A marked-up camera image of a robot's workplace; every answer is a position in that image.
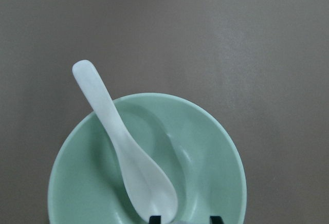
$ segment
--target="bowl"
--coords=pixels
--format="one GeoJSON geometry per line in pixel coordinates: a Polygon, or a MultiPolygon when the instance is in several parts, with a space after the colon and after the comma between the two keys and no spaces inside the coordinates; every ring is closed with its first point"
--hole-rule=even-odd
{"type": "MultiPolygon", "coordinates": [[[[246,179],[224,128],[185,99],[142,93],[115,105],[136,142],[158,163],[178,195],[176,221],[242,224],[246,179]]],[[[51,224],[142,224],[125,191],[111,141],[94,113],[69,134],[54,162],[48,188],[51,224]]]]}

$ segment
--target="white spoon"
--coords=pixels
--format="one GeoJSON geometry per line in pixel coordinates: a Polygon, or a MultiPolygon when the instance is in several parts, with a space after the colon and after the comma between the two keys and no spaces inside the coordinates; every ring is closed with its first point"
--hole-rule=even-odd
{"type": "Polygon", "coordinates": [[[112,141],[125,189],[136,212],[146,222],[151,215],[161,215],[162,224],[171,222],[177,213],[178,199],[169,178],[130,135],[94,65],[79,61],[72,72],[112,141]]]}

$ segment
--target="ceramic spoon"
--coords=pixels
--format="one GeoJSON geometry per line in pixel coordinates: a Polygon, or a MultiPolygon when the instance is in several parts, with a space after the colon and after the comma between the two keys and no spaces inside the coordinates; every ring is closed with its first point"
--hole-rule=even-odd
{"type": "Polygon", "coordinates": [[[94,65],[79,61],[72,72],[112,141],[125,189],[136,212],[146,222],[151,215],[161,215],[162,224],[171,222],[178,200],[169,178],[125,127],[94,65]]]}

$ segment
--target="gray surface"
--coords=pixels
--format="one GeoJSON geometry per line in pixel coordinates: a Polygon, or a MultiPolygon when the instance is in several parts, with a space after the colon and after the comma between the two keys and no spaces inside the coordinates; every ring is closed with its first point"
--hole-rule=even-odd
{"type": "Polygon", "coordinates": [[[329,0],[0,0],[0,223],[47,223],[53,161],[90,111],[163,92],[211,113],[246,171],[245,224],[329,219],[329,0]]]}

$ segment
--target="soup spoon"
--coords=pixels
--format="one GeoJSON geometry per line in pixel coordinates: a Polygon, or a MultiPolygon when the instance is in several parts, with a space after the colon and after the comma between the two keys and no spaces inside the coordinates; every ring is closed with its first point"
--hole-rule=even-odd
{"type": "Polygon", "coordinates": [[[152,215],[161,215],[162,224],[170,223],[177,213],[178,199],[168,176],[131,136],[94,65],[78,61],[72,72],[111,139],[137,214],[146,222],[152,215]]]}

